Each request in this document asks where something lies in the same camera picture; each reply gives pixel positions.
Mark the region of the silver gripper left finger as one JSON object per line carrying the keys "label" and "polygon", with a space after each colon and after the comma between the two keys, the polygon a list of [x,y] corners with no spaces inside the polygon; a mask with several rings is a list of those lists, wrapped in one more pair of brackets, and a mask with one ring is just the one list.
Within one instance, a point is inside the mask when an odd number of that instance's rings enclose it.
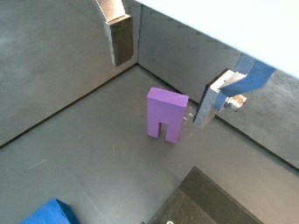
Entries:
{"label": "silver gripper left finger", "polygon": [[104,19],[112,62],[116,67],[133,57],[133,18],[121,0],[94,0]]}

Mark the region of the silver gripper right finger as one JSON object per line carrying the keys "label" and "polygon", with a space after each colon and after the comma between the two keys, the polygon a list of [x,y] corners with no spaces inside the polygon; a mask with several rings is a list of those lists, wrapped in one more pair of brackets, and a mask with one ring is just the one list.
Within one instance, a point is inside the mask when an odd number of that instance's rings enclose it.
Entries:
{"label": "silver gripper right finger", "polygon": [[194,125],[202,128],[224,108],[237,111],[247,101],[244,93],[260,89],[275,70],[264,62],[241,54],[235,69],[225,69],[205,86]]}

